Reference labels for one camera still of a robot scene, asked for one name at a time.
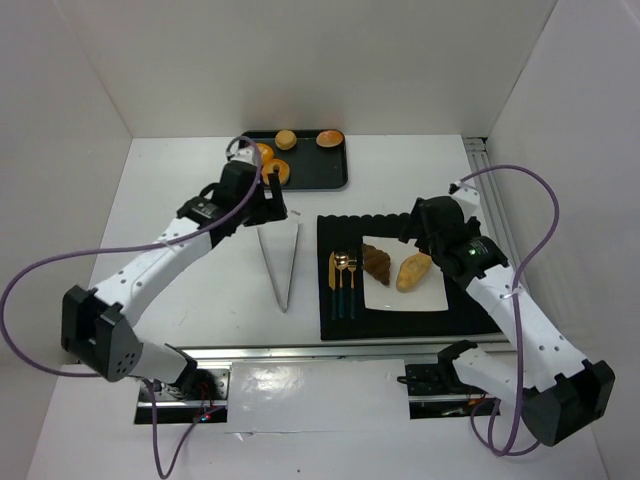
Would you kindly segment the grey metal tongs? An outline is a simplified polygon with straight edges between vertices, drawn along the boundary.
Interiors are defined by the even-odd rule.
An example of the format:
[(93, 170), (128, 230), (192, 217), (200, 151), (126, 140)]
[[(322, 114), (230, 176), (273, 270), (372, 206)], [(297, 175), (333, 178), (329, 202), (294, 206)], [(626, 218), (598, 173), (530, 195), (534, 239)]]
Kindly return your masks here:
[(299, 218), (259, 226), (257, 236), (278, 308), (286, 313), (297, 253)]

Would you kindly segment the long yellow bread roll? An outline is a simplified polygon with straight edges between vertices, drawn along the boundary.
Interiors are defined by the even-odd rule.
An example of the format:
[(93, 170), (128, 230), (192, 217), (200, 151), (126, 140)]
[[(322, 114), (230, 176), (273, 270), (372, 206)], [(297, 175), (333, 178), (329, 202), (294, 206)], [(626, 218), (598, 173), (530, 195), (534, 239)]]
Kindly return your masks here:
[(401, 293), (413, 290), (432, 266), (432, 258), (422, 252), (407, 257), (396, 278), (396, 289)]

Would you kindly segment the brown chocolate croissant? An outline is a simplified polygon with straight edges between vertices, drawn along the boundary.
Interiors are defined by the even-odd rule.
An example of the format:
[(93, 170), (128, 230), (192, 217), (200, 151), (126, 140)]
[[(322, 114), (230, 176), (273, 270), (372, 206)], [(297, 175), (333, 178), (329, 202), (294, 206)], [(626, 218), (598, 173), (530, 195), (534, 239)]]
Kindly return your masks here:
[(363, 269), (379, 283), (390, 285), (391, 258), (388, 253), (375, 246), (362, 245)]

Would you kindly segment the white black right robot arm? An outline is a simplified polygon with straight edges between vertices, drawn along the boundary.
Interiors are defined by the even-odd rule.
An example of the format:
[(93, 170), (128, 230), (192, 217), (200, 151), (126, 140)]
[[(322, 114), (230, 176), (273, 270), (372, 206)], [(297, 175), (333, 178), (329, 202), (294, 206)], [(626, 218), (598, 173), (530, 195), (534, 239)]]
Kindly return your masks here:
[(511, 368), (476, 343), (459, 341), (440, 352), (441, 362), (455, 380), (512, 406), (532, 436), (551, 447), (604, 415), (615, 374), (574, 347), (522, 287), (506, 255), (481, 234), (479, 205), (474, 187), (454, 183), (445, 196), (416, 200), (399, 239), (430, 256), (518, 355)]

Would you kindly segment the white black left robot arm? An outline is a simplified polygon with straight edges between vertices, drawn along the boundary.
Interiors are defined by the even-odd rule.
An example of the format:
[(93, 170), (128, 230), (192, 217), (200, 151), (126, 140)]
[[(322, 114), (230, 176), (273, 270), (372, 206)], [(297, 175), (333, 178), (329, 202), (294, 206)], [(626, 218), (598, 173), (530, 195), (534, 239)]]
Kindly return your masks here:
[(74, 286), (62, 300), (61, 346), (109, 382), (126, 377), (161, 382), (182, 396), (212, 381), (197, 361), (169, 344), (140, 339), (145, 310), (183, 271), (241, 226), (287, 217), (279, 179), (262, 181), (258, 145), (228, 145), (219, 181), (185, 202), (162, 235), (119, 272), (89, 289)]

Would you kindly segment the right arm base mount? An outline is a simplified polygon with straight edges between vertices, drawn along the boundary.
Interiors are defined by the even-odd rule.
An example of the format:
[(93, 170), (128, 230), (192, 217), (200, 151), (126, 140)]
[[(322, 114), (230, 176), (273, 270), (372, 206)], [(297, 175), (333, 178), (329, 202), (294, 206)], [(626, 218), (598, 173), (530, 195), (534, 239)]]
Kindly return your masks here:
[(411, 420), (464, 418), (476, 407), (480, 416), (491, 413), (491, 395), (452, 381), (441, 365), (406, 361), (404, 369), (397, 382), (406, 388)]

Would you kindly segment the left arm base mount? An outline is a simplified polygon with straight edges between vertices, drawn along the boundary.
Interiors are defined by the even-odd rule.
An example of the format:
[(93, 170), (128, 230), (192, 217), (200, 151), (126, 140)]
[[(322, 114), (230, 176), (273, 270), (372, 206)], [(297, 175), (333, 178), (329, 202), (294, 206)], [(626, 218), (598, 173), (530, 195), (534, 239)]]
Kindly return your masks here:
[(204, 362), (202, 374), (188, 393), (152, 380), (159, 425), (224, 424), (228, 418), (227, 400), (231, 380), (230, 362)]

